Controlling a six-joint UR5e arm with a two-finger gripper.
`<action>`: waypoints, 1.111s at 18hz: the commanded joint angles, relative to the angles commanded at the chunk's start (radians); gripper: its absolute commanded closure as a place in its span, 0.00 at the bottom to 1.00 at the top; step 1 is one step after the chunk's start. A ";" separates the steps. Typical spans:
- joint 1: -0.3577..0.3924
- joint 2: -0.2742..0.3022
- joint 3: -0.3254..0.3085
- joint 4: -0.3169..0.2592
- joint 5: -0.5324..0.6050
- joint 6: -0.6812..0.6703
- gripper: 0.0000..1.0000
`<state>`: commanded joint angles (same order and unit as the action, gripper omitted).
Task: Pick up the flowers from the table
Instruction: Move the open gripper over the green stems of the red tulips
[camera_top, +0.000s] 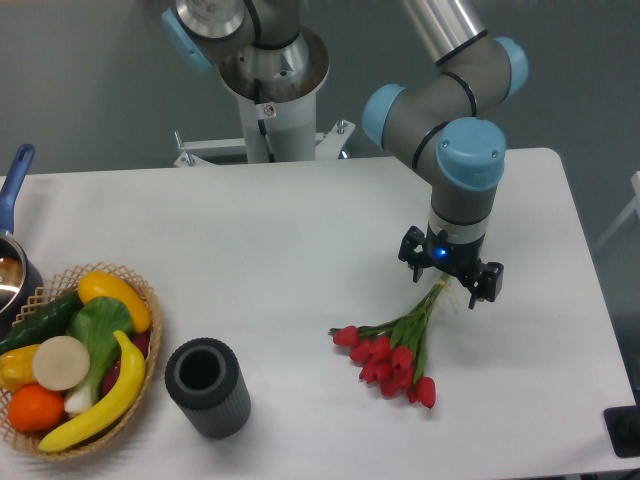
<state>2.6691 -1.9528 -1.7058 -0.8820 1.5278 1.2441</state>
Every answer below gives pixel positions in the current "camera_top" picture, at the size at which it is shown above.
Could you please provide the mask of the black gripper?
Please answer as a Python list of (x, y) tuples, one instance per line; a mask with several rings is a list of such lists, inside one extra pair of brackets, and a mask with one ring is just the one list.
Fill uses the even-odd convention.
[(504, 265), (480, 260), (484, 239), (481, 236), (471, 243), (451, 243), (447, 231), (436, 235), (428, 228), (425, 236), (412, 226), (401, 240), (398, 259), (408, 265), (414, 283), (430, 267), (458, 278), (470, 293), (468, 308), (473, 310), (478, 302), (494, 302), (502, 289)]

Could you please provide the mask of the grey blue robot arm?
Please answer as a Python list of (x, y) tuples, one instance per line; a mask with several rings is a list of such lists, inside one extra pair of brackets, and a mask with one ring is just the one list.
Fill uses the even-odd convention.
[[(483, 119), (525, 83), (528, 61), (514, 41), (490, 36), (465, 1), (407, 1), (404, 9), (437, 77), (419, 89), (380, 87), (367, 101), (365, 134), (431, 188), (428, 224), (404, 235), (399, 258), (415, 275), (454, 276), (472, 302), (494, 301), (503, 266), (480, 257), (504, 172), (506, 140)], [(312, 160), (316, 94), (329, 71), (323, 41), (295, 1), (174, 1), (162, 23), (197, 70), (216, 68), (238, 101), (248, 160)]]

